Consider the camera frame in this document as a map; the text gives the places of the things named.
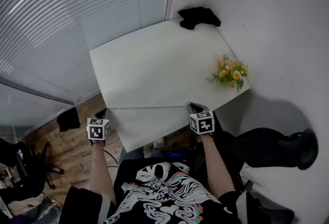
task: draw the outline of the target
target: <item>black sleeve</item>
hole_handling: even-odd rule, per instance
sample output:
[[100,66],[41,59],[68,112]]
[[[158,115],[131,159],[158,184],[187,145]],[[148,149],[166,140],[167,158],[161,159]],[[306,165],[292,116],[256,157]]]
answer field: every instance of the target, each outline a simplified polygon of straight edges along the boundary
[[67,193],[59,224],[97,224],[115,211],[116,207],[106,195],[72,186]]
[[250,193],[231,191],[222,195],[218,200],[239,218],[241,224],[271,223]]

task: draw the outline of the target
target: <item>person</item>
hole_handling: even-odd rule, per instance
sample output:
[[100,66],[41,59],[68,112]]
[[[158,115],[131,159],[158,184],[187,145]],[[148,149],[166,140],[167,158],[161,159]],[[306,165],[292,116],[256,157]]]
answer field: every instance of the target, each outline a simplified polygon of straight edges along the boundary
[[246,192],[236,191],[209,134],[201,135],[210,191],[181,162],[143,158],[141,149],[123,149],[114,185],[103,143],[95,141],[90,188],[71,187],[62,211],[65,223],[269,223]]
[[[27,211],[24,214],[14,216],[13,218],[3,219],[3,223],[6,224],[55,224],[56,220],[61,214],[61,208],[58,204],[58,202],[55,199],[52,199],[52,204],[49,204],[46,197],[41,194],[43,197],[42,202],[34,207],[33,209]],[[41,215],[49,208],[49,211],[47,214]]]

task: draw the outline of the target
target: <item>cable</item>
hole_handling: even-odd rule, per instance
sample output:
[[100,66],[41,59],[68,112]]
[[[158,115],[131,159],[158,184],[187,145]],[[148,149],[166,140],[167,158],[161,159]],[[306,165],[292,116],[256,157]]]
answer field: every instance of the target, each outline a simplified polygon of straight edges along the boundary
[[116,161],[116,162],[118,163],[117,159],[115,159],[114,156],[111,155],[108,151],[104,150],[104,152],[105,152],[105,153],[108,153],[108,154],[114,159],[114,161]]

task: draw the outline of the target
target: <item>white table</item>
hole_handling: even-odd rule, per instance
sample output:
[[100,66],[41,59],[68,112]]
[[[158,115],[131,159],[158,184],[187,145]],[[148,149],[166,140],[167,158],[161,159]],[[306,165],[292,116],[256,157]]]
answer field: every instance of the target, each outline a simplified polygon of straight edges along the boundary
[[[162,22],[107,42],[90,52],[105,104],[127,152],[188,124],[185,104],[211,110],[239,94],[224,84],[209,84],[217,57],[233,54],[218,30],[199,24]],[[240,94],[249,89],[247,80]]]

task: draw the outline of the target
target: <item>office chair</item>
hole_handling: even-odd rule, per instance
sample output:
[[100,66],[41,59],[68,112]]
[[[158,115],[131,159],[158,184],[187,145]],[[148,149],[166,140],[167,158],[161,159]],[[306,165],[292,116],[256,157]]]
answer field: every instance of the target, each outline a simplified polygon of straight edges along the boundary
[[16,166],[20,176],[20,180],[15,181],[8,170],[13,187],[0,190],[0,197],[5,204],[39,196],[43,191],[45,181],[51,189],[56,188],[51,184],[47,173],[54,172],[62,175],[64,170],[56,171],[45,165],[49,146],[50,143],[47,142],[42,153],[37,155],[34,145],[28,148],[24,143],[10,144],[0,138],[0,162],[9,167]]

